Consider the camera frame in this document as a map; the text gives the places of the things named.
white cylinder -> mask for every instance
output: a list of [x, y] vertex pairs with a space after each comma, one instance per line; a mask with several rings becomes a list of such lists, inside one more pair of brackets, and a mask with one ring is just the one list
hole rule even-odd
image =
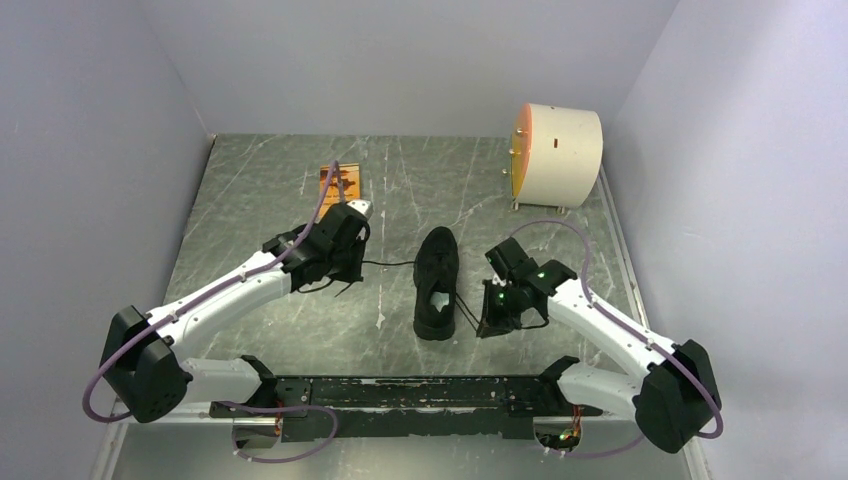
[[598, 177], [604, 139], [598, 114], [524, 104], [512, 132], [512, 196], [518, 203], [579, 207]]

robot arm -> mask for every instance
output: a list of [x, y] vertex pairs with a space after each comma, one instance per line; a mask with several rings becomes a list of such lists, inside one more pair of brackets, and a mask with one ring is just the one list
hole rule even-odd
[[[270, 269], [260, 271], [291, 246], [305, 226], [275, 236], [239, 267], [184, 298], [146, 315], [132, 306], [121, 310], [112, 319], [101, 364], [148, 326], [168, 317], [173, 320], [129, 350], [104, 378], [140, 423], [157, 420], [185, 403], [232, 401], [266, 406], [267, 399], [274, 397], [276, 381], [256, 358], [225, 361], [192, 355], [224, 326], [303, 285], [325, 277], [348, 283], [362, 280], [372, 211], [365, 200], [333, 205], [304, 241]], [[202, 302], [182, 311], [201, 297]]]
[[[546, 322], [574, 328], [624, 370], [625, 374], [599, 370], [571, 358], [557, 380], [569, 403], [591, 405], [634, 421], [654, 445], [670, 453], [679, 451], [713, 413], [696, 387], [658, 351], [661, 348], [693, 373], [720, 408], [709, 356], [695, 341], [678, 345], [645, 328], [584, 288], [577, 274], [560, 262], [538, 266], [513, 238], [486, 257], [495, 277], [484, 281], [479, 337], [522, 328], [521, 313], [533, 308]], [[602, 310], [621, 323], [613, 323]]]

gray metal floor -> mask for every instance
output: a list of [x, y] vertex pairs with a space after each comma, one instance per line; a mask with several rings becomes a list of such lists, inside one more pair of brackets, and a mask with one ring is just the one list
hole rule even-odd
[[[450, 227], [460, 244], [459, 292], [479, 315], [483, 256], [513, 227], [555, 214], [553, 208], [510, 210], [508, 141], [500, 138], [218, 137], [168, 289], [176, 300], [225, 274], [274, 234], [304, 223], [318, 195], [318, 169], [329, 160], [358, 162], [362, 195], [375, 204], [366, 258], [399, 262], [415, 257], [427, 233]], [[565, 217], [585, 229], [595, 250], [589, 280], [631, 312], [596, 187]], [[556, 258], [579, 270], [579, 239], [557, 225], [517, 236], [539, 263]], [[363, 267], [365, 281], [334, 299], [332, 287], [291, 295], [222, 330], [199, 356], [256, 355], [277, 374], [536, 373], [564, 354], [615, 368], [571, 329], [552, 325], [478, 340], [457, 319], [447, 342], [420, 341], [412, 332], [415, 288], [411, 267]]]
[[[319, 167], [337, 159], [360, 164], [362, 196], [375, 204], [366, 259], [411, 260], [430, 229], [449, 226], [460, 242], [459, 292], [479, 315], [480, 282], [492, 275], [483, 253], [514, 227], [555, 214], [553, 208], [510, 209], [509, 178], [502, 174], [508, 148], [507, 139], [500, 138], [219, 136], [167, 301], [206, 285], [265, 240], [304, 223], [317, 199]], [[584, 205], [565, 218], [591, 238], [592, 288], [637, 317], [604, 193], [597, 184]], [[566, 229], [534, 226], [517, 239], [540, 263], [556, 258], [579, 270], [582, 245]], [[593, 345], [559, 324], [479, 340], [457, 318], [452, 339], [421, 341], [412, 332], [411, 267], [363, 268], [365, 281], [340, 297], [333, 298], [341, 288], [334, 286], [272, 302], [222, 330], [198, 356], [229, 359], [252, 354], [274, 373], [306, 375], [540, 373], [566, 354], [618, 370]], [[528, 316], [525, 321], [541, 319]], [[226, 428], [219, 430], [131, 425], [115, 478], [493, 479], [558, 478], [568, 473], [584, 478], [688, 478], [682, 455], [667, 455], [646, 443], [613, 460], [590, 462], [546, 457], [532, 448], [534, 442], [486, 436], [341, 439], [296, 464], [251, 465], [230, 455]], [[590, 451], [627, 443], [636, 431], [621, 422], [596, 422], [587, 426], [586, 435], [591, 438], [582, 449]], [[283, 445], [268, 454], [305, 448]], [[168, 469], [149, 467], [162, 462], [170, 464]]]

white wall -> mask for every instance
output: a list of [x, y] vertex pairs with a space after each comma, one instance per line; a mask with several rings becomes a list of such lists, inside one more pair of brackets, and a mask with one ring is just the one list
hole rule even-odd
[[162, 301], [209, 140], [132, 0], [3, 1], [0, 66], [0, 477], [84, 479], [83, 387]]
[[213, 132], [504, 136], [621, 107], [677, 0], [142, 0]]
[[848, 477], [848, 6], [680, 3], [605, 165], [648, 314], [709, 350], [717, 479]]

black shoe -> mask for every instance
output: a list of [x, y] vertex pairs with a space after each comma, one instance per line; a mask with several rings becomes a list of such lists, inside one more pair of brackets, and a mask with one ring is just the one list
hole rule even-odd
[[[415, 265], [412, 281], [418, 289], [415, 296], [415, 319], [412, 329], [424, 340], [447, 340], [453, 335], [456, 306], [456, 278], [459, 274], [459, 250], [447, 227], [436, 227], [424, 239]], [[431, 298], [435, 292], [447, 294], [448, 302], [440, 310]]]

